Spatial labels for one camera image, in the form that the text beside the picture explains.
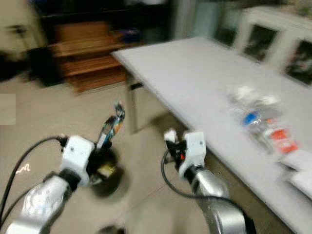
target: tiled floor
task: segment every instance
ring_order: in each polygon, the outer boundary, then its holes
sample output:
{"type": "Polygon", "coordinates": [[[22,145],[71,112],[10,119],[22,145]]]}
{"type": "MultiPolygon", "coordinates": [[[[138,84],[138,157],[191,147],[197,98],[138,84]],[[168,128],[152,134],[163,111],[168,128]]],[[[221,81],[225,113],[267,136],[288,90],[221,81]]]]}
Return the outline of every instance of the tiled floor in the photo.
{"type": "MultiPolygon", "coordinates": [[[[103,122],[113,113],[116,100],[126,103],[126,87],[117,84],[76,96],[67,84],[41,88],[36,82],[16,78],[0,84],[1,93],[16,93],[16,125],[0,125],[0,195],[18,157],[34,142],[61,133],[96,139],[103,122]]],[[[108,224],[124,226],[129,234],[204,234],[208,229],[195,201],[174,194],[164,183],[160,160],[164,153],[163,132],[184,127],[144,88],[136,91],[138,126],[131,135],[127,119],[113,139],[113,147],[125,168],[120,188],[101,198],[91,188],[79,188],[52,227],[52,234],[92,234],[108,224]]],[[[214,157],[207,158],[210,168],[229,183],[235,201],[254,218],[259,233],[289,233],[266,206],[214,157]]],[[[25,160],[30,171],[17,175],[8,199],[10,204],[25,189],[40,182],[61,162],[58,144],[39,146],[25,160]]],[[[189,190],[172,166],[168,178],[179,188],[189,190]]],[[[21,209],[13,210],[6,229],[21,209]]]]}

